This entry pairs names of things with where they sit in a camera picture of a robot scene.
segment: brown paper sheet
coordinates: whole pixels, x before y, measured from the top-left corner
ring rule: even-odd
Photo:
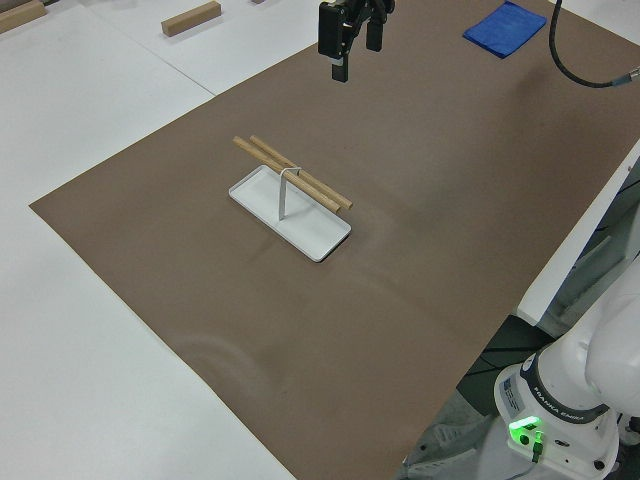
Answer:
[[[348,84],[312,47],[33,205],[300,480],[392,475],[638,138],[640,90],[565,79],[548,27],[506,60],[461,37],[500,3],[398,2]],[[560,27],[585,76],[640,58]],[[251,134],[353,200],[323,263],[228,197]]]

